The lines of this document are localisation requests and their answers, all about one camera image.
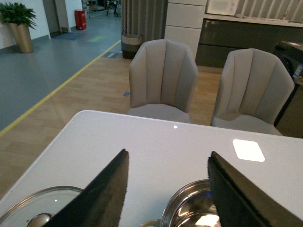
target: green floor marking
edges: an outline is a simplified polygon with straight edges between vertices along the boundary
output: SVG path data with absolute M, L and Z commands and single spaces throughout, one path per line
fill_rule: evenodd
M 90 42 L 90 43 L 98 43 L 98 42 L 100 42 L 100 41 L 102 41 L 104 39 L 105 39 L 105 36 L 99 36 L 99 35 L 97 35 L 97 36 L 89 39 L 88 42 Z

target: black pad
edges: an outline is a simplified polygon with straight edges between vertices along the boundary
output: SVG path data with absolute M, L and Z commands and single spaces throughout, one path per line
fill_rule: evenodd
M 118 227 L 128 179 L 128 152 L 123 149 L 44 227 Z
M 303 226 L 297 216 L 272 200 L 214 151 L 208 159 L 208 175 L 223 227 Z

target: green plant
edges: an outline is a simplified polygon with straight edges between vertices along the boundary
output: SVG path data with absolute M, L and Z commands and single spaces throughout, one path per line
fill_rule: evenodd
M 27 9 L 22 3 L 0 3 L 0 18 L 3 23 L 24 24 L 34 29 L 36 15 L 33 9 Z

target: gray upholstered chair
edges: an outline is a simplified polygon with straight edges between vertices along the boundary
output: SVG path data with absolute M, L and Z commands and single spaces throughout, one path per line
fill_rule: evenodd
M 188 111 L 197 79 L 187 45 L 166 39 L 143 43 L 129 67 L 128 114 L 190 123 Z
M 281 135 L 274 121 L 294 89 L 282 62 L 257 49 L 229 53 L 211 125 Z

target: gold planter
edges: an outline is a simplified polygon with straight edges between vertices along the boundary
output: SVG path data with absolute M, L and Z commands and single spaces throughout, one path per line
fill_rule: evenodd
M 16 40 L 20 52 L 21 53 L 33 52 L 33 44 L 30 38 L 28 26 L 23 24 L 17 26 L 17 24 L 14 23 L 10 23 L 9 26 L 13 32 L 14 38 Z

